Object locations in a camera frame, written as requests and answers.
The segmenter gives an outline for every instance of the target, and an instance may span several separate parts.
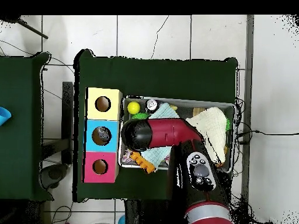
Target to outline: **pink block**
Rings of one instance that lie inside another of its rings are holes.
[[[108,169],[104,174],[97,174],[93,171],[93,163],[101,159],[106,161]],[[118,174],[117,153],[86,151],[84,171],[83,183],[114,183]]]

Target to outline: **beige cloth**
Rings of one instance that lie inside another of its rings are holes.
[[[210,159],[215,164],[225,162],[224,146],[227,118],[218,107],[211,107],[186,121],[202,134]]]

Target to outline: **yellow block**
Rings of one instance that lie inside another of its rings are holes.
[[[99,97],[107,97],[110,101],[108,111],[101,112],[96,108],[96,101]],[[120,105],[122,93],[118,89],[101,89],[98,87],[88,88],[87,118],[89,120],[112,120],[120,119]]]

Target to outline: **dark green table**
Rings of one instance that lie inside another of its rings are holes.
[[[237,60],[141,60],[94,57],[81,50],[74,61],[74,201],[84,198],[165,200],[167,171],[145,174],[141,169],[120,167],[113,184],[82,183],[85,89],[118,89],[126,95],[172,99],[235,102]]]
[[[44,201],[41,169],[41,69],[50,54],[0,57],[0,106],[12,118],[0,126],[0,198]]]

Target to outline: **yellow ball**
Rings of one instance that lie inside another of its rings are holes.
[[[136,102],[136,101],[132,101],[132,102],[130,102],[129,104],[128,104],[128,112],[130,113],[130,114],[137,114],[137,113],[139,113],[139,111],[140,111],[140,105],[139,105],[139,103],[138,102]]]

